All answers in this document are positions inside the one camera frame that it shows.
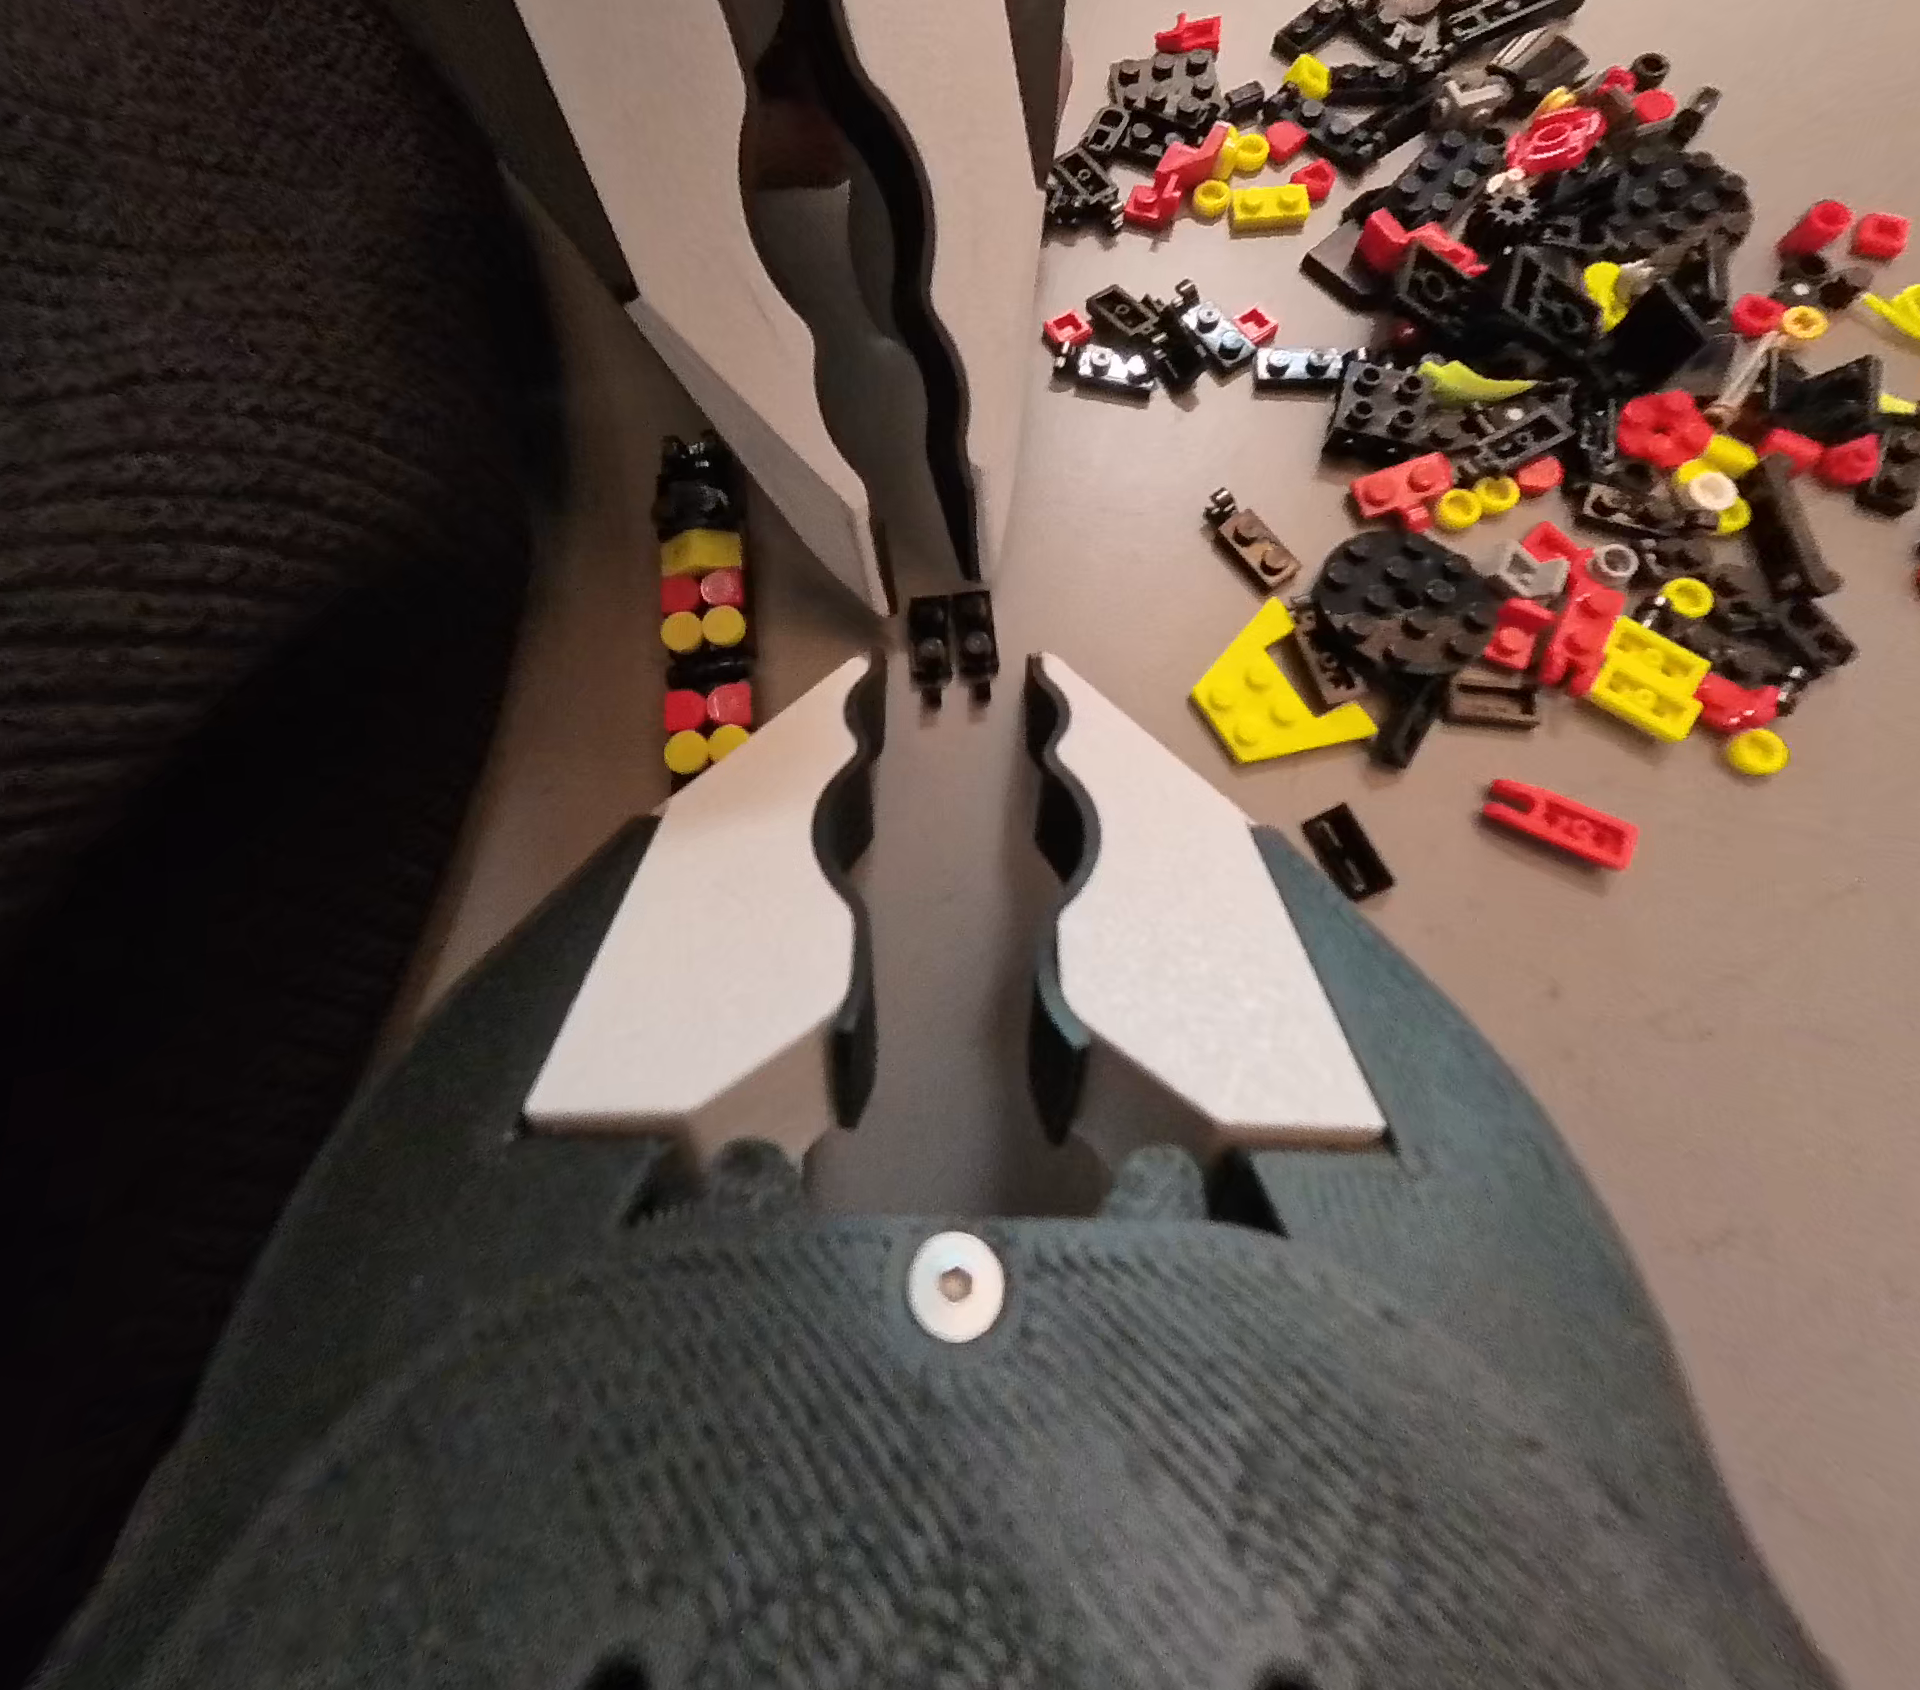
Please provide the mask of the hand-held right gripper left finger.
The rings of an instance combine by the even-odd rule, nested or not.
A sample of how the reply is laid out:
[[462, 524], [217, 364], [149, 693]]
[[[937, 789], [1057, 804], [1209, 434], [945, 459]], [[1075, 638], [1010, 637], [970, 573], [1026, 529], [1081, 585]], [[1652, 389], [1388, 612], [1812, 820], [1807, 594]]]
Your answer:
[[887, 663], [831, 670], [652, 820], [522, 1106], [535, 1135], [805, 1160], [877, 1086], [874, 837]]

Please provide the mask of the pile of lego pieces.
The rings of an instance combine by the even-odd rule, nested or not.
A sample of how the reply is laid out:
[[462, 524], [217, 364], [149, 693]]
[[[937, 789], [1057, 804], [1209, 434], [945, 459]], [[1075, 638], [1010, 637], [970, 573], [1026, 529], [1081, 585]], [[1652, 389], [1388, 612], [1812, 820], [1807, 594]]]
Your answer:
[[1817, 359], [1848, 315], [1917, 344], [1917, 286], [1883, 285], [1908, 219], [1817, 203], [1738, 291], [1756, 203], [1703, 145], [1718, 91], [1677, 98], [1661, 53], [1595, 66], [1582, 4], [1310, 0], [1273, 85], [1231, 85], [1220, 22], [1179, 16], [1110, 66], [1044, 227], [1288, 243], [1321, 216], [1300, 275], [1375, 338], [1287, 348], [1194, 280], [1109, 286], [1043, 338], [1087, 397], [1322, 403], [1353, 531], [1258, 591], [1293, 615], [1285, 675], [1319, 712], [1362, 705], [1376, 767], [1437, 724], [1528, 732], [1564, 695], [1765, 781], [1858, 654], [1812, 495], [1917, 512], [1917, 397], [1878, 353]]

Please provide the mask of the dark brown lego clip plate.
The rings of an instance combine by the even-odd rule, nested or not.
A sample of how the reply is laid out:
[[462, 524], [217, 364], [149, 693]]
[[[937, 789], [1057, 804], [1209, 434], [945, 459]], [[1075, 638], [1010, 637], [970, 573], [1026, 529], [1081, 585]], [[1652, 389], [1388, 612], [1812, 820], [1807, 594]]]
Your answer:
[[1212, 533], [1212, 544], [1263, 592], [1285, 592], [1303, 573], [1300, 557], [1256, 511], [1238, 503], [1231, 488], [1212, 490], [1205, 503], [1205, 523]]

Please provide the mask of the black lego slope tile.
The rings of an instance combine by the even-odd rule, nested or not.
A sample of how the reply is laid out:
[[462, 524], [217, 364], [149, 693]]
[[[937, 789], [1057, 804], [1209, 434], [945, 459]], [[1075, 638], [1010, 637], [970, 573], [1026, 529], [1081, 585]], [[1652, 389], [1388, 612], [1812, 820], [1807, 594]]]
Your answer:
[[1346, 800], [1304, 819], [1303, 837], [1317, 864], [1348, 903], [1367, 905], [1397, 889], [1397, 874]]

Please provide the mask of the person's left forearm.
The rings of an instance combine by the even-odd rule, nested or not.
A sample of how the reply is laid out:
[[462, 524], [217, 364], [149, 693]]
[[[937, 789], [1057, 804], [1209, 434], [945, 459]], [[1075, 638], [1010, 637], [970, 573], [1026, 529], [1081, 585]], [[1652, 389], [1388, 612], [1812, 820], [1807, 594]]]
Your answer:
[[533, 264], [380, 0], [4, 0], [4, 933], [212, 767], [439, 819], [528, 562]]

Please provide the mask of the black red yellow lego model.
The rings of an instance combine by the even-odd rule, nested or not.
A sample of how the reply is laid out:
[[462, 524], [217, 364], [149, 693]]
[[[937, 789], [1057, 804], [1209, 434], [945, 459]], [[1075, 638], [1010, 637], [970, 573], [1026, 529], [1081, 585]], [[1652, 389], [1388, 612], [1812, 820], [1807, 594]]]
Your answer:
[[666, 658], [660, 757], [681, 792], [759, 727], [748, 478], [718, 432], [663, 443], [650, 520]]

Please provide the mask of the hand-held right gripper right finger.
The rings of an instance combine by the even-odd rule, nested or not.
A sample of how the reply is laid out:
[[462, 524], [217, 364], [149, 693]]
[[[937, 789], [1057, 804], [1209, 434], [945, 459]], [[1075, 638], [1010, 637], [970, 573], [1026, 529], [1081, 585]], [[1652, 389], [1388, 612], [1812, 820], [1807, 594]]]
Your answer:
[[1059, 881], [1026, 1030], [1047, 1140], [1110, 1168], [1159, 1147], [1203, 1164], [1382, 1149], [1263, 831], [1055, 652], [1026, 660], [1023, 727]]

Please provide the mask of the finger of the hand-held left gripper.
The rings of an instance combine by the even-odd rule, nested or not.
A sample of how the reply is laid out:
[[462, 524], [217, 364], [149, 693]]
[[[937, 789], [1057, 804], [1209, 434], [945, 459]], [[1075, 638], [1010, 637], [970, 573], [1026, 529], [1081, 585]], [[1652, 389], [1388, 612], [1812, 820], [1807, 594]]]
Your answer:
[[1028, 409], [1044, 171], [1008, 0], [823, 0], [839, 114], [877, 185], [885, 322], [925, 394], [925, 465], [963, 575], [1005, 555]]
[[723, 0], [512, 0], [635, 285], [628, 317], [799, 542], [895, 612], [812, 333], [750, 227], [750, 87]]

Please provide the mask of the red lego clip plate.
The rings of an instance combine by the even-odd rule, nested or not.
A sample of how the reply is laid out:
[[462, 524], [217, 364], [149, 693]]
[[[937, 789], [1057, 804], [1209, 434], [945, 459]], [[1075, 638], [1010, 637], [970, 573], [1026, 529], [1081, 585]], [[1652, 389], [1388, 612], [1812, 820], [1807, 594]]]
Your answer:
[[1513, 778], [1488, 783], [1480, 817], [1513, 837], [1609, 873], [1624, 873], [1634, 863], [1641, 843], [1634, 823], [1562, 792]]

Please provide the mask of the yellow lego wedge plate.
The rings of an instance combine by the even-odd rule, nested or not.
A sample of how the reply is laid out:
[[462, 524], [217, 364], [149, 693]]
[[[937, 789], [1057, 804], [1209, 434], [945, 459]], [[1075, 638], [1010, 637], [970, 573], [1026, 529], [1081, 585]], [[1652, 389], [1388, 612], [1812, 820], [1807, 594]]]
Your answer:
[[1293, 612], [1266, 599], [1189, 695], [1199, 718], [1236, 767], [1256, 767], [1372, 742], [1379, 724], [1346, 700], [1317, 710], [1285, 675], [1278, 649], [1295, 637]]

